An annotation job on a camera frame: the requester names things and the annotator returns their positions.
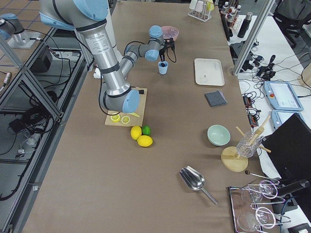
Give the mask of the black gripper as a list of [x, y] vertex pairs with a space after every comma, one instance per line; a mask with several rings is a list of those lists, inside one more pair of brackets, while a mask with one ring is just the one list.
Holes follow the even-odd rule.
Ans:
[[165, 52], [167, 51], [169, 47], [170, 47], [170, 40], [164, 40], [159, 50], [159, 57], [162, 62], [166, 61]]

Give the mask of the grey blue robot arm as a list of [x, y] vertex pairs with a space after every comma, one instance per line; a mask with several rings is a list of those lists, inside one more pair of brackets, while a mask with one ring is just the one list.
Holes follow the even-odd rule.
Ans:
[[126, 76], [138, 58], [155, 62], [164, 45], [161, 27], [149, 29], [149, 42], [130, 45], [121, 60], [115, 54], [106, 26], [110, 14], [106, 0], [42, 0], [41, 21], [51, 27], [77, 31], [82, 34], [99, 71], [104, 78], [99, 95], [100, 106], [123, 113], [135, 112], [139, 106], [139, 92], [126, 81]]

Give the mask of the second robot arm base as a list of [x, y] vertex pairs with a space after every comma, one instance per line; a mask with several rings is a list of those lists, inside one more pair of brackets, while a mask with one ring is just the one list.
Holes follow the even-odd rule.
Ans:
[[36, 37], [37, 33], [27, 32], [18, 17], [13, 13], [6, 13], [0, 16], [0, 37], [8, 41], [13, 49], [30, 49], [34, 44], [31, 35]]

